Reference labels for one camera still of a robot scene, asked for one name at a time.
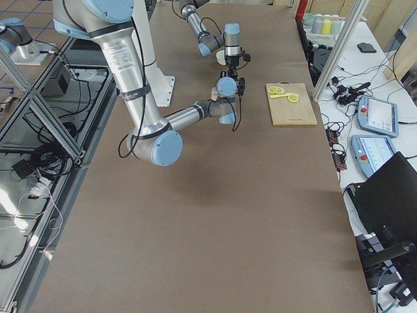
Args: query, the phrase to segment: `power strip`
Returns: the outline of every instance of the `power strip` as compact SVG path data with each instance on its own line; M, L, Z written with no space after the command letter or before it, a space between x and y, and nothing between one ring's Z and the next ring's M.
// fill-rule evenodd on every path
M326 136L329 146L332 147L333 145L339 143L338 132L336 132L335 130L331 130L330 128L326 129Z
M347 170L346 163L336 152L332 152L333 163L337 171Z
M46 177L41 177L39 181L33 186L29 193L29 199L38 199L41 195L44 194L44 191L48 188L51 184L51 181Z

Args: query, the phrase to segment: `blue joint cap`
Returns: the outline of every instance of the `blue joint cap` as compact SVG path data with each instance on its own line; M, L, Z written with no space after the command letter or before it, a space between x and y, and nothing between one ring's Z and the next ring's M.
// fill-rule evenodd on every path
M16 48L9 42L0 39L0 48L6 53L11 54L16 51Z
M198 48L200 49L201 55L203 57L206 57L211 54L209 47L205 44L198 44Z
M123 23L133 14L134 0L83 0L91 12L111 23Z
M23 22L19 20L18 18L5 18L4 20L1 20L0 23L2 23L4 26L21 26L23 25Z
M240 27L238 23L230 23L224 25L224 32L229 35L237 35L240 33Z
M233 124L236 121L236 114L229 113L219 118L219 123L223 125Z
M182 138L175 130L164 132L155 140L151 160L158 166L170 166L181 156Z
M91 40L89 34L87 34L85 31L82 31L81 29L69 26L57 20L53 20L53 24L55 25L55 30L62 35L78 39Z
M232 97L237 90L236 82L230 77L222 77L217 81L217 90L222 98Z

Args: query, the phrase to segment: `robotic arm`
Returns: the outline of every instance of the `robotic arm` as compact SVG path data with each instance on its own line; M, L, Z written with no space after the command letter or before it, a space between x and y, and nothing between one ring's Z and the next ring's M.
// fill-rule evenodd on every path
M0 48L7 54L12 54L17 48L23 59L32 59L40 53L32 36L18 18L0 21Z
M210 0L180 0L182 17L187 21L196 35L199 43L198 48L203 57L210 55L213 51L224 46L222 34L212 36L197 13L197 9L209 1Z
M218 118L221 124L235 122L238 87L234 78L221 77L217 101L199 101L162 117L132 40L133 8L134 0L53 0L53 20L59 33L101 47L135 124L126 140L129 151L155 165L169 166L182 151L178 130L206 117Z

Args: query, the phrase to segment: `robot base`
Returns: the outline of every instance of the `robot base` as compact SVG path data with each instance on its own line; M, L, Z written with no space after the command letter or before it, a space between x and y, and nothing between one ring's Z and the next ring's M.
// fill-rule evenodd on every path
M48 45L48 44L42 44L37 42L36 43L38 45L38 48L40 51L44 52L44 51L50 51L54 48L52 48L52 46ZM15 65L41 65L46 57L49 55L49 53L40 53L37 57L34 57L33 59L24 59L22 58L22 56L20 55L19 51L16 50L12 56L10 57L13 61L13 63Z

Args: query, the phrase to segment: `cable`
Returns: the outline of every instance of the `cable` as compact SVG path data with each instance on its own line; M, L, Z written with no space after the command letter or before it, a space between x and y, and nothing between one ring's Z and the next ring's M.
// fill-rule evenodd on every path
M219 25L212 18L202 18L201 21L200 21L200 28L201 29L203 29L202 26L201 26L201 24L203 23L204 20L211 21L217 27L217 30L219 30L219 34L222 34L222 30L220 29Z
M101 84L101 86L100 86L100 89L96 92L97 93L97 95L99 95L101 92L102 92L102 90L103 90L103 88L104 88L104 85L105 85L105 82L107 81L107 79L109 78L109 70L107 69L107 68L104 68L104 70L106 71L106 78L105 78L105 80L104 80L104 82ZM91 104L91 108L93 108L93 106L95 106L95 104L96 104L96 101L97 101L97 98L98 97L96 97L96 98L94 98L94 100L93 100L93 103ZM81 124L81 126L78 128L78 134L84 129L84 127L85 127L85 125L86 125L86 123L87 123L87 120L88 120L88 118L89 118L89 116L90 116L90 113L91 113L91 110L87 110L87 115L85 116L85 119L83 120L83 122L82 122L82 124Z
M171 8L172 8L172 12L174 12L174 14L176 16L178 16L182 20L185 20L185 18L183 18L182 16L180 16L178 13L175 12L175 10L174 10L174 0L171 0Z
M340 146L341 149L335 149L334 148L335 145ZM331 152L340 156L340 161L342 161L342 163L346 162L346 160L347 160L346 148L341 143L333 143L333 146L331 146L330 150L331 150Z
M13 172L15 172L14 170L12 170L8 175L10 176L10 179L12 180L12 181L14 181L15 183L19 183L20 181L22 181L21 179L20 179L20 177L19 178L13 178L13 176L12 176L12 173Z
M75 114L79 114L79 113L82 113L82 112L84 112L89 106L90 106L90 102L91 102L91 100L92 100L92 98L91 98L91 89L90 89L90 82L88 82L87 80L77 80L77 79L75 79L75 78L73 78L73 80L75 80L75 81L77 81L78 82L78 84L79 84L79 101L78 101L78 109L77 109L77 111L75 111L75 112L72 112L72 113L68 113L68 114L64 114L64 115L60 115L60 116L58 116L58 118L59 119L61 119L61 118L63 118L63 117L67 117L67 116L72 116L72 115L75 115ZM87 89L88 89L88 91L89 91L89 101L88 101L88 103L87 103L87 105L83 108L83 109L79 109L79 105L81 104L81 82L83 82L83 83L86 83L87 84Z
M326 114L324 114L324 113L321 113L321 115L323 115L323 116L325 116L326 118L327 118L327 123L326 124L328 124L329 122L330 122L330 118L329 118L329 116L327 116Z
M417 122L398 122L401 125L417 125Z
M64 57L64 59L66 60L66 62L67 62L68 64L70 64L70 61L68 61L68 58L66 57L65 53L62 51L62 49L58 48L56 45L54 45L54 44L50 44L49 42L44 42L44 41L41 41L41 40L39 40L39 39L34 39L34 41L36 41L36 42L41 42L41 43L43 43L43 44L47 44L48 46L51 46L52 48L55 48L56 50L58 50L58 51L61 53L61 55L62 55L62 56Z
M242 68L244 68L246 65L248 65L249 62L246 62L245 64L243 64L241 67L236 68L236 70L241 70Z
M347 191L347 189L348 188L350 188L350 187L352 187L353 186L353 183L350 183L350 184L348 184L346 187L345 187L345 189L343 189L343 193L341 194L342 196L344 196L345 195L345 193L346 193L346 191Z
M409 160L410 158L417 158L417 155L408 156L406 159Z
M352 78L352 77L356 77L356 76L360 76L360 75L366 75L366 74L369 74L370 72L373 72L374 70L377 70L377 69L379 69L381 67L381 65L375 65L374 67L369 67L369 68L367 68L365 71L363 71L363 72L361 72L361 73L359 73L359 74L352 74L352 73L349 73L349 72L347 72L346 70L342 70L342 71L344 71L344 72L346 72L347 74L350 74L350 76L339 76L341 79L339 80L339 82L341 82L341 81L343 81L343 80L345 80L345 79L347 79L347 78Z
M52 197L52 194L51 194L51 190L48 188L48 187L46 187L46 190L48 191L48 196L49 196L49 199L50 199L50 201L52 202L52 205L53 205L53 208L55 209L55 210L57 210L57 212L58 212L58 215L59 215L59 218L51 218L50 219L50 221L49 221L49 223L48 223L48 227L50 228L50 229L52 229L52 230L58 230L57 231L57 233L55 234L55 236L53 236L53 238L49 241L49 243L45 246L45 248L43 248L42 249L42 251L41 252L45 252L46 251L46 249L48 249L49 247L50 247L50 245L52 244L52 242L58 237L58 235L60 234L60 232L61 232L61 226L63 225L63 222L64 222L64 218L63 218L63 215L62 215L62 213L61 213L61 211L59 210L59 208L58 208L58 206L56 205L56 203L55 203L55 200L53 199L53 197ZM58 226L56 226L56 227L51 227L51 222L53 221L53 220L57 220L58 221Z
M395 90L395 91L392 91L387 97L386 97L386 100L387 101L389 101L390 100L390 96L393 94L393 93L396 93L397 91L400 91L400 90L402 90L402 89L404 89L404 86L403 87L401 87L401 88L399 88L399 89L397 89L397 90Z
M26 116L23 116L22 117L22 119L27 123L27 126L29 126L29 128L30 129L32 129L38 136L38 140L41 142L41 143L51 143L52 142L52 140L51 139L49 139L48 137L45 137L45 135L42 135L42 131L44 130L43 129L43 127L40 127L40 129L39 130L36 130L35 129L35 125L34 124L32 124L32 122L30 122L27 118L26 118Z
M343 132L343 129L345 129L346 124L344 122L327 122L323 126L326 127L328 130L335 132L335 135L339 137Z
M153 65L155 63L156 63L156 59L153 60L152 62L150 62L149 64L144 65L144 67L149 67L149 66L151 66L151 65Z
M395 303L395 302L391 303L391 305L388 308L386 308L385 310L383 310L382 313L388 313L389 311L391 311L391 309L393 307L395 307L396 304L397 303Z
M232 132L236 132L240 126L240 122L242 121L242 97L239 95L239 122L237 123L237 112L235 110L235 108L232 105L232 102L230 102L229 98L224 98L227 100L227 102L229 103L232 111L233 111L233 115L235 116L235 122L233 123L232 126Z
M132 21L133 26L134 26L134 29L135 29L135 34L136 34L136 37L137 37L137 42L139 44L139 50L141 52L141 62L142 62L142 88L144 88L145 85L146 85L145 58L143 56L142 43L141 43L141 39L139 37L139 32L137 31L137 27L136 27L135 21L134 21L133 18L131 18L131 21ZM127 154L125 154L125 155L122 155L122 153L121 153L121 146L122 146L123 141L129 136L129 134L127 134L125 137L122 138L122 140L119 142L119 146L117 148L117 154L119 155L120 158L127 158L127 157L129 157L133 153L133 151L134 151L134 149L136 147L136 144L139 141L139 137L141 135L141 131L142 131L142 127L143 127L143 121L145 119L145 108L146 108L146 95L142 96L142 116L141 116L141 124L140 124L140 126L139 126L139 128L137 130L137 136L135 137L134 143L130 147L129 152L127 152Z
M25 196L27 196L27 195L29 195L29 194L24 194L24 195L23 195L23 196L19 199L19 204L18 204L18 207L16 208L15 215L16 215L16 213L17 213L17 212L18 212L18 210L19 210L21 200L23 199L23 197L25 197ZM23 248L22 248L22 250L20 251L20 253L16 256L16 258L15 258L13 261L11 261L11 262L10 262L10 263L8 263L8 264L3 264L3 260L1 260L1 261L0 261L0 269L9 269L9 268L11 268L13 265L17 264L17 263L18 263L18 262L19 262L19 261L23 258L23 255L25 254L25 252L26 252L26 250L27 250L27 247L29 246L29 243L31 242L31 239L32 239L33 233L34 233L35 228L36 228L37 226L38 226L38 220L36 220L35 225L33 226L32 230L29 232L29 235L26 237L25 243L23 244Z
M378 279L378 284L377 284L377 292L375 294L375 309L376 309L376 313L379 313L379 307L378 307L378 292L379 292L379 288L381 286L381 280L383 278L383 276L386 274L386 272L388 272L388 270L393 267L394 265L391 264L390 266L388 266L380 275L379 279Z
M64 172L68 159L71 160L72 165L67 172ZM37 147L31 153L29 163L39 174L42 173L51 178L68 175L74 166L74 160L59 143L48 143Z

